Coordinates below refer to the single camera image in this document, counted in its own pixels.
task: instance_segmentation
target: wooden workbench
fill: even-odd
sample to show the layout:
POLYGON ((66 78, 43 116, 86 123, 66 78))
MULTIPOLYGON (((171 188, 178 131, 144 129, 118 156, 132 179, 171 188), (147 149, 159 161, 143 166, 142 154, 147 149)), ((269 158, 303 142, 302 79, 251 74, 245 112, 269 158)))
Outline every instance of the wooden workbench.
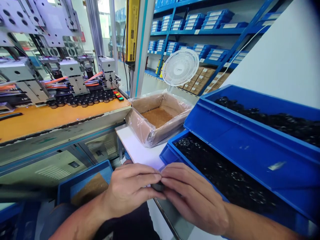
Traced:
POLYGON ((73 108, 67 104, 56 109, 51 109, 48 106, 17 108, 13 113, 21 112, 23 113, 22 116, 0 121, 0 143, 40 134, 62 126, 72 126, 130 105, 126 99, 121 102, 118 99, 114 99, 109 103, 102 102, 86 108, 81 106, 73 108))

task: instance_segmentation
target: fan grille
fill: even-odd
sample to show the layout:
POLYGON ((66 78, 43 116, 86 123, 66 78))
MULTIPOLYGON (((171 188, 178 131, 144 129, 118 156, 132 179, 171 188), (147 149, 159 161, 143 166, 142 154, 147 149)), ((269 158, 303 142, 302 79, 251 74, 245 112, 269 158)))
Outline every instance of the fan grille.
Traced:
POLYGON ((162 69, 163 80, 170 86, 180 86, 193 78, 199 67, 199 56, 191 49, 171 54, 162 69))

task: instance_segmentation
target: black cable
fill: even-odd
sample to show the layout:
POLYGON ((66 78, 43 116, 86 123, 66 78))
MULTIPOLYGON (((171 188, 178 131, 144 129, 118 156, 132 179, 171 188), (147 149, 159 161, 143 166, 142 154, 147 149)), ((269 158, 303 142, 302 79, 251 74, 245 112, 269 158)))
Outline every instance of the black cable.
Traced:
POLYGON ((122 41, 122 58, 123 58, 123 66, 124 66, 124 72, 126 73, 126 80, 127 80, 127 91, 128 91, 128 98, 129 98, 129 89, 128 89, 128 77, 127 77, 127 70, 126 70, 126 64, 125 64, 125 59, 124 59, 124 53, 123 53, 123 48, 124 48, 124 36, 126 35, 126 27, 127 24, 124 26, 124 34, 123 34, 123 41, 122 41))

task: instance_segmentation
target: white cable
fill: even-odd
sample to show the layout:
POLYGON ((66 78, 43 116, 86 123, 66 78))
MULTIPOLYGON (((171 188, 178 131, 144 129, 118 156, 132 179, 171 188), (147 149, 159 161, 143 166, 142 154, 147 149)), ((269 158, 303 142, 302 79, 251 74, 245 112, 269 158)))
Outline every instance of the white cable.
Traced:
POLYGON ((234 58, 232 59, 231 63, 227 66, 227 69, 224 71, 224 73, 217 79, 217 81, 227 72, 227 70, 229 69, 229 66, 233 63, 233 60, 239 55, 239 53, 251 42, 252 39, 254 39, 254 37, 256 35, 258 35, 259 32, 261 32, 262 29, 264 29, 265 27, 267 27, 269 25, 265 25, 263 28, 261 28, 248 42, 246 45, 244 45, 240 51, 237 53, 237 55, 234 56, 234 58))

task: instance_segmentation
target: black component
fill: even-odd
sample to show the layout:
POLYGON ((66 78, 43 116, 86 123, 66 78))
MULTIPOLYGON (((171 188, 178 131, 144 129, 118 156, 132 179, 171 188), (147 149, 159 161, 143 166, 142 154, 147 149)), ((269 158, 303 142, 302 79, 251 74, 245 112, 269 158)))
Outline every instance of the black component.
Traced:
POLYGON ((21 116, 21 115, 23 115, 23 114, 22 113, 13 113, 13 114, 9 114, 6 116, 2 116, 2 117, 0 117, 0 121, 8 119, 8 118, 12 118, 12 117, 21 116))
POLYGON ((268 115, 261 113, 258 108, 245 109, 242 104, 237 103, 237 100, 229 100, 226 96, 214 102, 290 136, 320 147, 320 121, 310 121, 287 113, 268 115))
POLYGON ((192 133, 175 142, 177 149, 233 204, 259 214, 295 210, 192 133))
POLYGON ((162 182, 158 182, 155 184, 151 184, 150 185, 154 190, 156 190, 157 192, 163 192, 164 190, 164 185, 162 182))

